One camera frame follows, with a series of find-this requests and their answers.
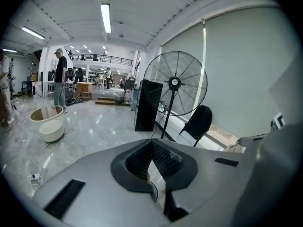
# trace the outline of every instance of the gray floor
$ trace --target gray floor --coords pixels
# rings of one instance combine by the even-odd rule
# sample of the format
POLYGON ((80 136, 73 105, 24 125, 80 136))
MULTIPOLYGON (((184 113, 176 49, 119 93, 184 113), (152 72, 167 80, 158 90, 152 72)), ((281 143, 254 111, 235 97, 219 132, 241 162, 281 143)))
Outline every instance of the gray floor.
MULTIPOLYGON (((18 111, 22 108, 23 111, 14 112, 16 120, 8 129, 0 126, 0 166, 9 183, 28 197, 33 196, 39 186, 32 187, 27 176, 39 173, 40 167, 41 176, 47 182, 87 154, 152 135, 152 132, 134 131, 134 112, 130 107, 96 105, 94 100, 90 100, 67 107, 64 122, 68 133, 46 148, 38 128, 28 117, 35 109, 53 104, 51 98, 44 101, 24 97, 16 101, 18 111)), ((159 129, 153 137, 160 137, 159 129)), ((150 180, 157 185, 161 195, 165 183, 153 163, 149 173, 150 180)))

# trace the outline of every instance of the ceiling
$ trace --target ceiling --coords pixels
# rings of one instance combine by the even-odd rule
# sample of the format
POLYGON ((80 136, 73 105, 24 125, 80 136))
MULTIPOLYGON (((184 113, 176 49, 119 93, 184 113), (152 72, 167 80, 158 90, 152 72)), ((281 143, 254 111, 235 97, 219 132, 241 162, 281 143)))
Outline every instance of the ceiling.
POLYGON ((29 53, 47 45, 92 42, 146 48, 171 20, 198 0, 25 0, 11 19, 1 46, 29 53), (112 33, 106 34, 100 5, 110 4, 112 33), (44 40, 21 30, 38 32, 44 40))
POLYGON ((115 57, 121 57, 125 59, 134 59, 134 49, 129 49, 121 46, 116 45, 108 45, 108 44, 96 44, 96 43, 82 43, 82 44, 73 44, 64 46, 66 50, 71 50, 72 53, 78 54, 78 53, 85 53, 90 54, 89 50, 91 51, 91 54, 98 54, 98 55, 108 55, 108 56, 115 56, 115 57))

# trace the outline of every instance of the cable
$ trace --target cable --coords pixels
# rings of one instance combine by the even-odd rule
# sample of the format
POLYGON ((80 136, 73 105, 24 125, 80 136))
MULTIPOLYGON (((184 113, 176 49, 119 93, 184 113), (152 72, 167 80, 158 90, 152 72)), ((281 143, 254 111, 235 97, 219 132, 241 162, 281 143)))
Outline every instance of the cable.
POLYGON ((42 169, 41 169, 41 167, 40 166, 38 166, 31 158, 29 158, 29 156, 28 155, 26 155, 27 157, 28 157, 28 159, 30 159, 37 167, 39 167, 40 168, 40 173, 39 173, 39 181, 37 181, 36 179, 32 179, 32 180, 28 180, 29 181, 29 183, 30 183, 30 185, 33 187, 36 187, 36 186, 42 186, 43 184, 44 184, 44 180, 43 180, 43 177, 41 176, 41 171, 42 171, 42 169))
POLYGON ((157 189, 157 187, 156 187, 156 185, 153 183, 153 182, 151 182, 151 181, 149 181, 148 182, 149 184, 151 184, 151 185, 153 185, 154 186, 154 188, 155 188, 155 202, 158 200, 158 189, 157 189))

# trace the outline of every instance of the table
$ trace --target table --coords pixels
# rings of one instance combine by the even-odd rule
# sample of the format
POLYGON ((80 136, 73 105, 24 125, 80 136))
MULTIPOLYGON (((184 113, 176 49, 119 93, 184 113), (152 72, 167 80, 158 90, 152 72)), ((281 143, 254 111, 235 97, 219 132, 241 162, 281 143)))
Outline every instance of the table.
POLYGON ((92 85, 92 82, 77 82, 77 98, 91 100, 92 85))

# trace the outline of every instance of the black speaker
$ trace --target black speaker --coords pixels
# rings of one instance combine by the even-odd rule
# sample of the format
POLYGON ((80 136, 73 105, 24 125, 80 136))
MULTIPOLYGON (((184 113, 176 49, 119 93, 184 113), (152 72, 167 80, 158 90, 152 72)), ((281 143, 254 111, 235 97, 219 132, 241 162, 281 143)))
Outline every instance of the black speaker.
POLYGON ((163 84, 142 80, 135 113, 135 131, 153 131, 163 84))

